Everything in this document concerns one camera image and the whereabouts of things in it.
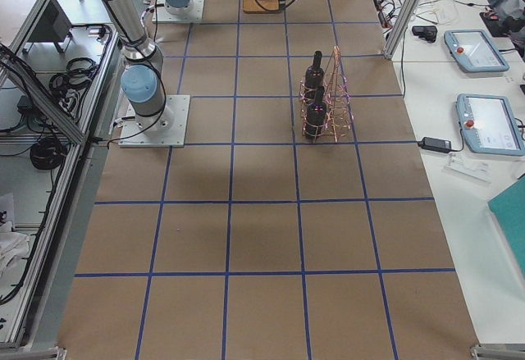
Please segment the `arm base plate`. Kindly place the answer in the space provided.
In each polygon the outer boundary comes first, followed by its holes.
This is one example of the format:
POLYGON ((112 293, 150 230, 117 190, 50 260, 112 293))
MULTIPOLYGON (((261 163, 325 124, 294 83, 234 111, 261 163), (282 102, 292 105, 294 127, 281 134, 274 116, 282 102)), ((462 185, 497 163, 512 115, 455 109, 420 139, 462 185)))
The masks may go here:
POLYGON ((118 137, 118 145, 123 148, 182 148, 185 145, 187 121, 189 117, 190 96, 168 95, 161 115, 152 117, 136 116, 131 103, 118 137))
POLYGON ((186 7, 166 7, 166 0, 157 0, 153 11, 154 23, 189 24, 200 23, 203 19, 205 0, 189 0, 186 7))

